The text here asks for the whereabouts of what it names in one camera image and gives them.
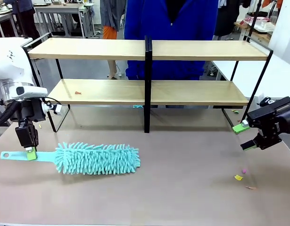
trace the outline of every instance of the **orange pants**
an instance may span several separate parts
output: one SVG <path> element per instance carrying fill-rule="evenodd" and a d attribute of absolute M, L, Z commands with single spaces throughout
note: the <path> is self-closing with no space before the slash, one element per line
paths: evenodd
<path fill-rule="evenodd" d="M 116 39 L 116 29 L 109 26 L 103 27 L 103 39 Z"/>
<path fill-rule="evenodd" d="M 282 7 L 282 3 L 283 3 L 283 0 L 278 0 L 277 1 L 277 8 L 281 8 Z M 264 0 L 263 4 L 262 4 L 262 8 L 268 6 L 269 4 L 271 4 L 271 0 Z"/>

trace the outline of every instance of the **floor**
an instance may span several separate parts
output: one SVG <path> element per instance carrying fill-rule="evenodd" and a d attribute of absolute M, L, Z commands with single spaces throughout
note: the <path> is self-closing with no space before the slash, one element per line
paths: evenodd
<path fill-rule="evenodd" d="M 123 38 L 123 31 L 118 32 L 118 39 Z M 238 40 L 239 34 L 234 33 L 231 38 Z M 33 61 L 35 69 L 39 71 L 40 76 L 38 79 L 43 87 L 46 87 L 48 92 L 51 92 L 54 86 L 60 80 L 57 65 L 55 60 L 39 59 Z M 118 73 L 122 76 L 118 79 L 127 79 L 125 76 L 125 70 L 127 68 L 126 61 L 117 61 Z M 109 73 L 109 68 L 107 61 L 105 60 L 60 60 L 60 66 L 64 78 L 72 79 L 107 79 Z M 208 76 L 207 71 L 201 77 L 202 80 L 214 80 L 215 77 Z M 0 128 L 0 135 L 5 131 L 5 128 Z M 282 135 L 283 141 L 290 148 L 290 135 Z"/>

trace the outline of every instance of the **blue jacket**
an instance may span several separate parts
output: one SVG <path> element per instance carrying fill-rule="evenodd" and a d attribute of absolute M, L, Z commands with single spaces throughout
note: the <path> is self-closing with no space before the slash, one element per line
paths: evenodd
<path fill-rule="evenodd" d="M 13 7 L 13 14 L 18 13 L 18 9 L 15 5 L 15 0 L 4 0 L 5 4 L 11 4 Z M 32 0 L 18 0 L 20 12 L 25 12 L 33 8 Z"/>
<path fill-rule="evenodd" d="M 124 36 L 130 40 L 212 40 L 218 0 L 186 0 L 173 24 L 166 0 L 128 0 Z M 153 61 L 153 80 L 198 80 L 204 61 Z M 130 80 L 144 79 L 144 62 L 128 61 Z"/>

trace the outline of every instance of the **yellow paper scrap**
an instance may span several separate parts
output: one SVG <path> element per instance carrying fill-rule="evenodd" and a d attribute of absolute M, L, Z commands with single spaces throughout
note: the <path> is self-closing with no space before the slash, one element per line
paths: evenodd
<path fill-rule="evenodd" d="M 236 174 L 234 177 L 235 177 L 236 180 L 239 180 L 239 181 L 243 179 L 243 177 L 239 176 L 238 174 Z"/>

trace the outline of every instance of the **white wall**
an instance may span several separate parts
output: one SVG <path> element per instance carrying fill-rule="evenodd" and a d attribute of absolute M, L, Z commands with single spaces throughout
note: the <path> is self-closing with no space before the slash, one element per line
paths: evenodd
<path fill-rule="evenodd" d="M 290 0 L 284 0 L 269 47 L 290 64 Z"/>

